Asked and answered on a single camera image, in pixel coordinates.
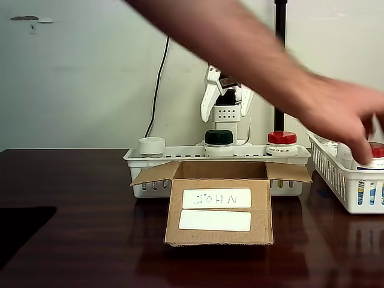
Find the person's bare hand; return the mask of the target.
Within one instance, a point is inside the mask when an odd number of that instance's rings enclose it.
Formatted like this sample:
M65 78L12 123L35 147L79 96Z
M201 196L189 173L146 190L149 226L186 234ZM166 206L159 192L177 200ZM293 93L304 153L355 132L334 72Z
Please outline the person's bare hand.
M298 81L291 115L313 133L346 144L358 163L369 164L366 136L374 132L374 117L383 125L383 92L311 72Z

